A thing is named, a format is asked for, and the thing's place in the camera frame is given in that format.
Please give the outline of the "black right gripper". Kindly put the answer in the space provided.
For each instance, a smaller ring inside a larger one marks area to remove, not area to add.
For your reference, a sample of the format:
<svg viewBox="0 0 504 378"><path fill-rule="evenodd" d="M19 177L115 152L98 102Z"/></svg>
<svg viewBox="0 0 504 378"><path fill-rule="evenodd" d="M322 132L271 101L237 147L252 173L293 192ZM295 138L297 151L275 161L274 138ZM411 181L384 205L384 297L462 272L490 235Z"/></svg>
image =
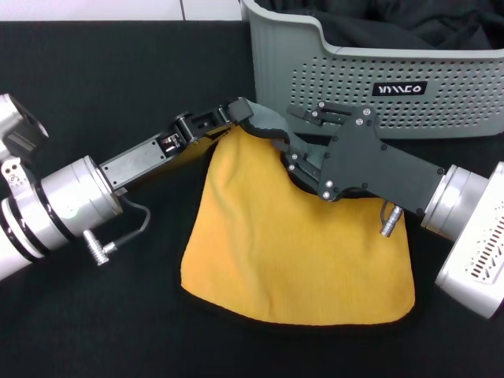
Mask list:
<svg viewBox="0 0 504 378"><path fill-rule="evenodd" d="M326 201L343 198L349 190L365 190L411 213L425 213L445 170L383 142L375 110L319 102L314 109L289 105L287 112L320 127L339 125L325 153L296 154L296 159L294 153L281 154L296 187Z"/></svg>

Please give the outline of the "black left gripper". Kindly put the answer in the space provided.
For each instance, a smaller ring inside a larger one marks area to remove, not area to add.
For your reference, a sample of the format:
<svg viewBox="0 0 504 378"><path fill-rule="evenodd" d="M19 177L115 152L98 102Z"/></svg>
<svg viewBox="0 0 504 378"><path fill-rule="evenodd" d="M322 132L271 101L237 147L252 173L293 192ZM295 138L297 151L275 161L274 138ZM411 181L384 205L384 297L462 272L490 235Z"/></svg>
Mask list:
<svg viewBox="0 0 504 378"><path fill-rule="evenodd" d="M253 115L245 98L199 113L183 113L167 130L110 158L99 168L112 189L126 190L144 179L187 163L201 153L199 149L203 145L217 143L233 126Z"/></svg>

